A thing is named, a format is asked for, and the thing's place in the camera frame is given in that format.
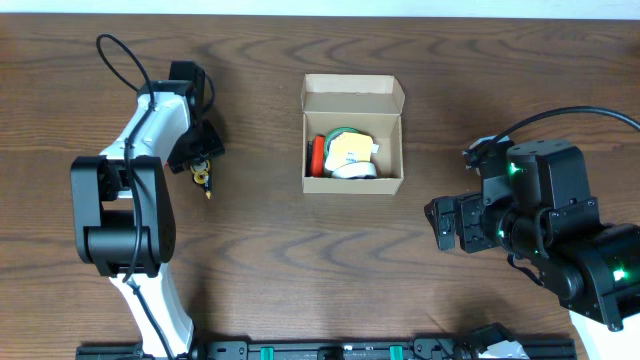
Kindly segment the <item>white tape roll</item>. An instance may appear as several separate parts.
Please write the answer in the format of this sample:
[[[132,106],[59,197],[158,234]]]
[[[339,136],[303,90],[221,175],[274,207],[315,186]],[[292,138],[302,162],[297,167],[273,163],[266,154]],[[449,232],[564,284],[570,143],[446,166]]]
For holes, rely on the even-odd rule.
[[[335,179],[374,179],[377,170],[371,162],[354,162],[339,167],[331,176]]]

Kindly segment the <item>red cylindrical lighter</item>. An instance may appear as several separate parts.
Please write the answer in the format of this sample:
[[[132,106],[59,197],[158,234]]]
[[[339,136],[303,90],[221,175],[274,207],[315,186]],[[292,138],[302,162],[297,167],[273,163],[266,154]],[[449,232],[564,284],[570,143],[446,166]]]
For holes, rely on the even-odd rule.
[[[313,142],[310,155],[309,173],[312,177],[322,177],[324,171],[325,137],[317,135]]]

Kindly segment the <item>green tape roll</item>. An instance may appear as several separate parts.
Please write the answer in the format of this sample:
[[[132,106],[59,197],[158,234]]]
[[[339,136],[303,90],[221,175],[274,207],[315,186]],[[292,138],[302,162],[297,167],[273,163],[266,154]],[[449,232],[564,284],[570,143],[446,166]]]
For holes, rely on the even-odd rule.
[[[328,156],[329,154],[329,150],[331,147],[331,142],[336,139],[338,136],[340,136],[343,133],[356,133],[358,134],[359,131],[355,128],[352,127],[339,127],[336,128],[334,130],[332,130],[326,137],[325,137],[325,143],[324,143],[324,155]]]

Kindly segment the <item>brown cardboard box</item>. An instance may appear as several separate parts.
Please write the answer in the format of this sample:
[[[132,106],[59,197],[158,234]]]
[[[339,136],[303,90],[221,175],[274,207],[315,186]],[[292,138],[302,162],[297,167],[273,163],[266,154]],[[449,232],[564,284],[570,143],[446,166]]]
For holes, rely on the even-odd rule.
[[[307,74],[301,91],[302,191],[307,194],[394,195],[404,180],[402,109],[405,94],[391,75]],[[375,179],[307,174],[308,144],[349,127],[372,137]]]

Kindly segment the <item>red utility knife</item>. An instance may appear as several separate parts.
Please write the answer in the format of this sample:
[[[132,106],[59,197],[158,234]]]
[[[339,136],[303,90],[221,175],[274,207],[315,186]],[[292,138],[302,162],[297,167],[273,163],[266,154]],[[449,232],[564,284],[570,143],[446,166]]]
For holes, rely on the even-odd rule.
[[[311,163],[312,163],[312,158],[313,158],[313,145],[314,145],[314,141],[308,141],[307,142],[307,148],[306,148],[306,160],[305,160],[305,177],[310,177],[311,176]]]

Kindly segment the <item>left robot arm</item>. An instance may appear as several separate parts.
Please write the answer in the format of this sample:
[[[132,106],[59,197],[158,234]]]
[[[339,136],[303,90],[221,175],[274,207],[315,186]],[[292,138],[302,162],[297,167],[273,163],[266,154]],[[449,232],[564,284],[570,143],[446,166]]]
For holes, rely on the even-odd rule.
[[[211,191],[211,160],[224,148],[205,114],[209,76],[153,81],[137,109],[97,156],[71,165],[76,248],[124,297],[141,334],[135,345],[85,345],[79,359],[205,359],[169,262],[176,224],[164,171],[187,171]]]

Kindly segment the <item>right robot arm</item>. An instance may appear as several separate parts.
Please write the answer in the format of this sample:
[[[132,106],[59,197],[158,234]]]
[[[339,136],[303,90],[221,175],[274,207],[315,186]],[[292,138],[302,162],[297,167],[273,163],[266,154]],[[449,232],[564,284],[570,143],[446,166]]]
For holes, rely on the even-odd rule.
[[[639,228],[605,224],[581,150],[483,138],[465,151],[481,189],[424,208],[440,250],[500,247],[559,300],[592,359],[639,356]]]

